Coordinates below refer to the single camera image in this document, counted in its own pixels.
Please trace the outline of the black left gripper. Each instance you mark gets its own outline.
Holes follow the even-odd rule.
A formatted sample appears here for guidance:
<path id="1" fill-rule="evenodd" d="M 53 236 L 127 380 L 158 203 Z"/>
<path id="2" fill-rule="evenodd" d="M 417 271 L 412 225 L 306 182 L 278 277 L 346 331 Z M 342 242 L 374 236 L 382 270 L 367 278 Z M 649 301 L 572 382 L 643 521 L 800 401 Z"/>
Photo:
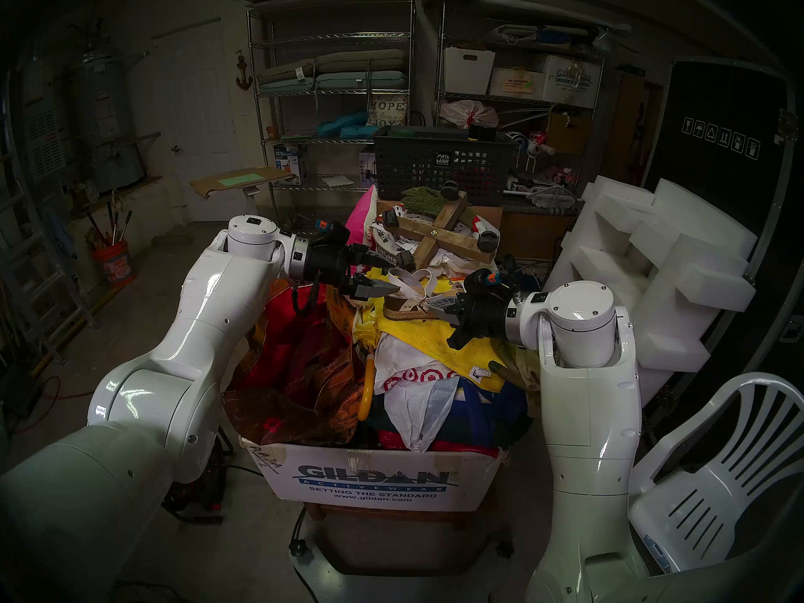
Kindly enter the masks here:
<path id="1" fill-rule="evenodd" d="M 385 280 L 352 277 L 351 266 L 393 269 L 389 261 L 365 245 L 310 243 L 303 264 L 303 281 L 343 288 L 343 295 L 356 301 L 386 297 L 399 292 L 399 286 Z"/>

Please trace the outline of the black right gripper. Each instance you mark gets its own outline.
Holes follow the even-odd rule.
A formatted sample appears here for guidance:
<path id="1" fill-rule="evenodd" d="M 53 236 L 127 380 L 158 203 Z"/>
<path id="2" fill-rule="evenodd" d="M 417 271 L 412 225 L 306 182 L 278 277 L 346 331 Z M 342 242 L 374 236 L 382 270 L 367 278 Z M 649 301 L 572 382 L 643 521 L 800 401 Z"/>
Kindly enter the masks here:
<path id="1" fill-rule="evenodd" d="M 433 298 L 436 313 L 463 313 L 468 306 L 468 326 L 458 326 L 447 338 L 453 350 L 463 349 L 472 338 L 499 339 L 520 345 L 520 293 L 508 301 L 498 297 L 441 295 Z"/>

